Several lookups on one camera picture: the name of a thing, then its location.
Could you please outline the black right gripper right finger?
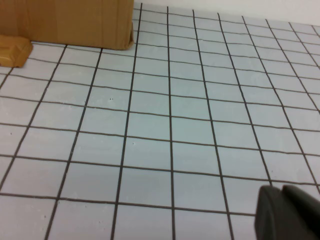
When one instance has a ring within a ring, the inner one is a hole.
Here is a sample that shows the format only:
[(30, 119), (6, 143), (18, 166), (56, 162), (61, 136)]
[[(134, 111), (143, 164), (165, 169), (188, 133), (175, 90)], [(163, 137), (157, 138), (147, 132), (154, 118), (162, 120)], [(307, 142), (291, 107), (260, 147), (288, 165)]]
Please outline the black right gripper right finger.
[(306, 228), (320, 239), (320, 201), (294, 185), (284, 185), (282, 193), (293, 204)]

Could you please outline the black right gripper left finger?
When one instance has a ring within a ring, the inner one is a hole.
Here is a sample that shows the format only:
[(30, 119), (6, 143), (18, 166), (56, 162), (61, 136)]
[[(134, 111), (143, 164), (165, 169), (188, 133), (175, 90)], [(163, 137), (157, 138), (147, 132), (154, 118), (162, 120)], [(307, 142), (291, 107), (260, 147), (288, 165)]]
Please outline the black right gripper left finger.
[(282, 189), (259, 189), (254, 229), (258, 240), (314, 240), (297, 210)]

